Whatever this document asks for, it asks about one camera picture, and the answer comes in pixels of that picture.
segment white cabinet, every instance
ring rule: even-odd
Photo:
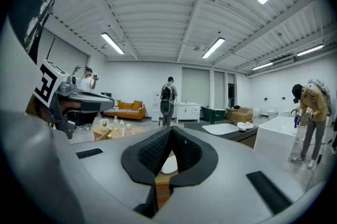
[[[176,122],[178,120],[198,120],[200,121],[200,105],[199,104],[189,104],[189,103],[179,103],[177,104],[176,110]]]
[[[160,116],[160,102],[154,101],[153,104],[152,104],[151,120],[152,121],[159,121],[159,116]]]

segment qr-like tag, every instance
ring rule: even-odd
[[[40,70],[43,76],[34,90],[34,95],[49,108],[55,91],[69,74],[48,60],[42,62]]]

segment white plate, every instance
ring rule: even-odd
[[[223,135],[239,130],[236,125],[231,124],[203,125],[202,127],[213,135]]]
[[[175,173],[178,170],[177,166],[177,158],[175,155],[166,159],[163,167],[162,167],[162,174],[171,174]]]

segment orange sofa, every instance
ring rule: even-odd
[[[104,115],[142,120],[145,117],[145,107],[142,101],[135,100],[133,103],[125,103],[119,100],[115,100],[118,107],[104,111]]]

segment air conditioner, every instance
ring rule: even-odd
[[[290,56],[278,59],[276,61],[273,61],[273,65],[271,66],[271,69],[274,69],[275,67],[287,65],[293,62],[294,62],[294,57],[290,55]]]

